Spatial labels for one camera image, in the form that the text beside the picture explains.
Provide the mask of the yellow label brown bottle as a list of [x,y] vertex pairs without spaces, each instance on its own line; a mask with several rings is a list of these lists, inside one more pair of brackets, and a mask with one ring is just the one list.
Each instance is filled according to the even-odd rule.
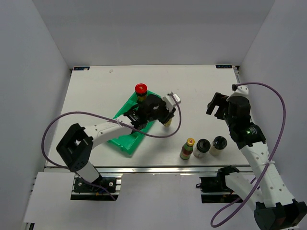
[[170,118],[167,122],[164,123],[164,127],[170,127],[172,123],[172,118]]

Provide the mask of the red cap sauce bottle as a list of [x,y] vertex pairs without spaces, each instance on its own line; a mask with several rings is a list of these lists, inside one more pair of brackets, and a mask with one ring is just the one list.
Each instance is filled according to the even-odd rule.
[[143,102],[147,96],[147,86],[144,83],[137,84],[135,86],[135,93],[137,95],[137,102]]

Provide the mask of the black lid spice jar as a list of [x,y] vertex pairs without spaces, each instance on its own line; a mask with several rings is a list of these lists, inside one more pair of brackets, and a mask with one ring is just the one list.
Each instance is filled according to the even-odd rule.
[[211,147],[211,144],[207,139],[204,139],[204,138],[200,139],[197,142],[195,150],[193,151],[193,155],[196,158],[201,159],[206,155],[206,153],[209,151],[210,147]]

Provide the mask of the green label sauce bottle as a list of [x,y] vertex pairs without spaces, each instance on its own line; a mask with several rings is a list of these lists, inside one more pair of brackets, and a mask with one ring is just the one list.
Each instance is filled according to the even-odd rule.
[[182,146],[180,157],[183,160],[188,160],[193,153],[195,140],[193,138],[188,138],[186,143]]

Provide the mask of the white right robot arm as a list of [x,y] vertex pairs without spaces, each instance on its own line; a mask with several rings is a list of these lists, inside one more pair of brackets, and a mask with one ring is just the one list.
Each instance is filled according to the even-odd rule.
[[208,104],[207,113],[218,110],[215,117],[224,120],[231,139],[250,164],[256,177],[251,185],[237,169],[225,167],[216,180],[222,191],[232,189],[246,199],[261,230],[283,230],[295,227],[307,214],[305,202],[298,202],[285,186],[266,144],[261,128],[251,121],[250,103],[243,96],[216,93]]

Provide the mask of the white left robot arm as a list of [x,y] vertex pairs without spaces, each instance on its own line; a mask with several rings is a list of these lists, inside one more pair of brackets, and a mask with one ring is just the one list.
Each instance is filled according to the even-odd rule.
[[144,134],[143,129],[149,122],[159,121],[166,125],[175,111],[180,112],[181,99],[175,93],[163,98],[149,94],[140,104],[134,105],[116,119],[104,117],[104,122],[83,127],[73,124],[56,146],[56,150],[67,168],[85,182],[90,191],[97,191],[103,180],[98,170],[90,163],[92,149],[114,138]]

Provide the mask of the black grinder white jar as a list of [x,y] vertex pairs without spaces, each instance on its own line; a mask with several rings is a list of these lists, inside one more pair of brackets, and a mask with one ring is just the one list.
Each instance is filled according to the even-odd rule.
[[225,137],[217,136],[212,141],[209,153],[213,156],[219,155],[227,146],[227,140]]

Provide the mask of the blue label sticker right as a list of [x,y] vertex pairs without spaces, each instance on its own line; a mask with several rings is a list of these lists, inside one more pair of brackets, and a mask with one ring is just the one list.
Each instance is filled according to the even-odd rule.
[[233,68],[232,65],[223,65],[223,64],[217,64],[215,65],[215,67],[217,69],[232,69]]

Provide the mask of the blue label sticker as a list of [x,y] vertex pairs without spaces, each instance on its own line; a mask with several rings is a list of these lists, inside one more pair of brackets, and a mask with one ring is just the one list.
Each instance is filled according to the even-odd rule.
[[232,65],[223,65],[223,64],[217,64],[215,65],[215,67],[217,69],[232,69],[233,68]]
[[85,66],[85,67],[74,67],[73,71],[87,71],[89,70],[90,67],[89,66]]

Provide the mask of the green plastic divided bin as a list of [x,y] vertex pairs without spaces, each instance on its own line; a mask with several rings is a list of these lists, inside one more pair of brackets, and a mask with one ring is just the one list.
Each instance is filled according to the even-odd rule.
[[[120,108],[120,110],[115,114],[113,118],[116,119],[120,115],[123,115],[128,112],[129,110],[144,113],[145,110],[151,106],[151,104],[157,103],[161,100],[162,99],[159,95],[148,91],[145,100],[139,102],[137,94],[133,93],[132,96],[125,102],[125,104]],[[129,156],[132,156],[135,150],[141,144],[144,137],[144,134],[133,131],[130,135],[120,136],[108,142],[114,144],[116,147],[119,147],[121,151],[125,152]]]

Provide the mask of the blue label sticker left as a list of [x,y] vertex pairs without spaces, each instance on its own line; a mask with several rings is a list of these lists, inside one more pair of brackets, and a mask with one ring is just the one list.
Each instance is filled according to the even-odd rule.
[[85,67],[74,67],[73,71],[87,71],[89,70],[90,67],[89,66],[85,66]]

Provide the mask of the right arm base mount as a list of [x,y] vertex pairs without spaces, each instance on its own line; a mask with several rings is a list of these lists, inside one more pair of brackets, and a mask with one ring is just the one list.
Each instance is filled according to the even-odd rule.
[[203,204],[243,202],[231,189],[222,188],[215,177],[200,177],[200,182],[195,187],[201,191]]

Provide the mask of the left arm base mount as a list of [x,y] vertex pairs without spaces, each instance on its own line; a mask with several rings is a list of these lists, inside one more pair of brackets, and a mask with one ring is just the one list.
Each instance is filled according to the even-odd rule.
[[85,183],[75,176],[71,190],[71,200],[77,201],[116,201],[120,192],[119,176],[103,176],[98,183],[100,187]]

